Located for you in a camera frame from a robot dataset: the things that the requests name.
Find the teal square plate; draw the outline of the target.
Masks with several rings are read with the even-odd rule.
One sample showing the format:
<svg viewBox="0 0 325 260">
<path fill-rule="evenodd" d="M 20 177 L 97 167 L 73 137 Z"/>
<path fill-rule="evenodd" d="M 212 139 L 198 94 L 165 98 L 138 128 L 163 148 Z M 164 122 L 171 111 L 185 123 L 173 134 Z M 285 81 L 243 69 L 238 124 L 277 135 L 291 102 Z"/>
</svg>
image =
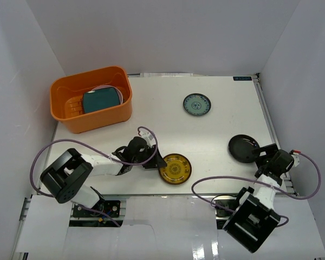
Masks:
<svg viewBox="0 0 325 260">
<path fill-rule="evenodd" d="M 84 113 L 92 113 L 103 109 L 118 106 L 118 97 L 116 93 L 113 96 L 108 94 L 95 94 L 86 92 L 82 98 L 82 107 Z"/>
</svg>

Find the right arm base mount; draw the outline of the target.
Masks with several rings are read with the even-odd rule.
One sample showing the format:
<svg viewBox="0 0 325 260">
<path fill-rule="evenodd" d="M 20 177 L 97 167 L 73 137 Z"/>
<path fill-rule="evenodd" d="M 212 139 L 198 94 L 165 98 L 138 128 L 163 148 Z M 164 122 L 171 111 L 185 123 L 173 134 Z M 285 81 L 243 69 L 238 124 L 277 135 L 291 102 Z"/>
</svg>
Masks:
<svg viewBox="0 0 325 260">
<path fill-rule="evenodd" d="M 227 231 L 235 228 L 258 229 L 271 210 L 251 194 L 245 199 L 215 202 L 217 216 L 228 217 L 227 224 L 223 227 Z"/>
</svg>

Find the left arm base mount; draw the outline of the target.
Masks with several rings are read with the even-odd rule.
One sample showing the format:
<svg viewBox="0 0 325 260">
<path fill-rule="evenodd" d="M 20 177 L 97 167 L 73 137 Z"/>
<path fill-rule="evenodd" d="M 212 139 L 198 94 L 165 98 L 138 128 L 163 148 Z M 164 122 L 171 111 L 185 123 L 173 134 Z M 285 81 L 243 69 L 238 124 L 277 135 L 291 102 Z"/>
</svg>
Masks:
<svg viewBox="0 0 325 260">
<path fill-rule="evenodd" d="M 69 226 L 79 228 L 119 228 L 124 221 L 126 203 L 120 200 L 100 201 L 92 210 L 74 204 Z"/>
</svg>

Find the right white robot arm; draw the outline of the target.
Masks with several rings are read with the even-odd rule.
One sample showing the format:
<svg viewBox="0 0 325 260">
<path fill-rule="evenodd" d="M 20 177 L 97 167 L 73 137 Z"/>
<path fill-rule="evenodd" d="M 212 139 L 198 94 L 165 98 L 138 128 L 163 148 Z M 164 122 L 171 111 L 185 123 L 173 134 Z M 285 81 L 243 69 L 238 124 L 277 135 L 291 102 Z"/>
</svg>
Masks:
<svg viewBox="0 0 325 260">
<path fill-rule="evenodd" d="M 282 185 L 281 175 L 292 168 L 294 158 L 276 144 L 257 148 L 252 153 L 258 168 L 255 187 L 242 188 L 233 203 L 235 212 L 225 222 L 223 230 L 254 253 L 281 220 L 274 210 L 274 198 L 276 189 Z"/>
</svg>

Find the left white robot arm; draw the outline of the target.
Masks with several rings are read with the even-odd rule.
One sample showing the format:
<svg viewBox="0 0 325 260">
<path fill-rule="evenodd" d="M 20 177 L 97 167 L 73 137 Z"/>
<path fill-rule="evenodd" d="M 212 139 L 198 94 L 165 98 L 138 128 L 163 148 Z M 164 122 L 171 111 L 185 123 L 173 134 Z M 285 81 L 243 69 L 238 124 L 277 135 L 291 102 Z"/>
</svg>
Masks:
<svg viewBox="0 0 325 260">
<path fill-rule="evenodd" d="M 91 216 L 103 212 L 103 196 L 93 187 L 85 185 L 88 177 L 121 176 L 134 164 L 145 169 L 167 166 L 151 134 L 135 136 L 127 146 L 117 148 L 110 156 L 81 154 L 67 149 L 40 176 L 42 184 L 58 203 L 73 202 L 84 206 Z"/>
</svg>

